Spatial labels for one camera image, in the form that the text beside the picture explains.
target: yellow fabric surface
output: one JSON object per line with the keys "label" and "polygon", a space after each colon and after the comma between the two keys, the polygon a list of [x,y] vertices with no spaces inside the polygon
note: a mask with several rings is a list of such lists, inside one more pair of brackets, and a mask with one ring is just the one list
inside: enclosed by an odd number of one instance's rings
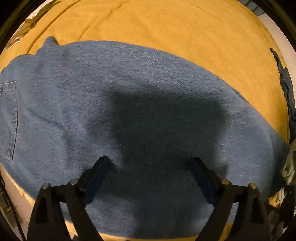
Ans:
{"label": "yellow fabric surface", "polygon": [[[269,48],[286,64],[265,26],[236,0],[60,0],[20,43],[3,51],[0,71],[21,54],[35,54],[48,36],[60,45],[112,40],[185,58],[238,90],[283,140],[289,140],[287,104]],[[34,199],[14,184],[33,205]],[[76,233],[73,224],[67,222],[67,227]],[[101,235],[105,241],[126,240]]]}

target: cable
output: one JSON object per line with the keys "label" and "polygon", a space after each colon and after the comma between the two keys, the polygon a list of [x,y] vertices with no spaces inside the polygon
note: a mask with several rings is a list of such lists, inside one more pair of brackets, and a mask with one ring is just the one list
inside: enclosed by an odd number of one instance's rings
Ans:
{"label": "cable", "polygon": [[11,202],[11,199],[10,199],[10,197],[9,197],[9,195],[8,195],[5,187],[4,187],[4,182],[2,181],[2,179],[0,180],[0,190],[2,190],[4,199],[8,203],[8,205],[9,205],[9,207],[11,209],[13,218],[15,219],[15,222],[16,222],[16,225],[17,225],[17,229],[18,229],[18,231],[20,233],[20,236],[22,238],[22,241],[26,241],[26,237],[25,237],[24,232],[22,230],[22,227],[20,225],[20,221],[19,221],[19,219],[17,217],[17,213],[16,213],[15,208],[14,208],[12,202]]}

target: pocket stitching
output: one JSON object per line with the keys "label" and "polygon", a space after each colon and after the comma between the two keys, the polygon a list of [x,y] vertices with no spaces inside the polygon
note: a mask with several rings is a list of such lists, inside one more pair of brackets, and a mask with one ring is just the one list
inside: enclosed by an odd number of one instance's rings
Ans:
{"label": "pocket stitching", "polygon": [[13,124],[13,135],[12,135],[12,139],[10,140],[9,144],[10,144],[10,148],[9,150],[11,150],[11,156],[7,156],[4,155],[1,151],[0,154],[2,156],[4,156],[5,158],[7,158],[9,161],[12,161],[13,159],[13,154],[15,151],[15,143],[16,143],[16,132],[17,132],[17,124],[18,124],[18,109],[17,109],[17,93],[16,93],[16,81],[13,82],[9,82],[9,83],[4,83],[1,84],[0,87],[2,87],[1,90],[1,95],[0,95],[0,103],[1,103],[1,97],[3,94],[3,90],[4,90],[4,85],[9,85],[9,84],[14,84],[14,94],[15,94],[15,103],[14,103],[14,108],[13,108],[13,117],[12,117],[12,124]]}

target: jeans pocket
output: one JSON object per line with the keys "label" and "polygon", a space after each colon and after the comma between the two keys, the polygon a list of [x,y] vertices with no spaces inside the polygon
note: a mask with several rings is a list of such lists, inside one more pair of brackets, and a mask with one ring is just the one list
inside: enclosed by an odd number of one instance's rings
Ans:
{"label": "jeans pocket", "polygon": [[17,132],[16,82],[0,84],[0,156],[12,161]]}

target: metal screw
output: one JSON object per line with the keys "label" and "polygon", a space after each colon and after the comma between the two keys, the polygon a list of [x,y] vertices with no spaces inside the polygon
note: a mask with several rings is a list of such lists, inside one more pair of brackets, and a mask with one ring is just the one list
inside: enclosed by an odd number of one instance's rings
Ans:
{"label": "metal screw", "polygon": [[49,187],[49,183],[43,183],[43,184],[42,184],[42,188],[43,188],[43,189],[46,189],[46,188],[48,188],[48,187]]}
{"label": "metal screw", "polygon": [[257,185],[255,183],[249,183],[249,186],[253,189],[256,189],[257,188]]}
{"label": "metal screw", "polygon": [[77,178],[74,178],[74,179],[72,179],[71,181],[70,181],[70,184],[71,185],[75,185],[75,184],[77,184],[78,183],[78,179]]}
{"label": "metal screw", "polygon": [[221,183],[224,185],[228,185],[229,181],[227,179],[221,179]]}

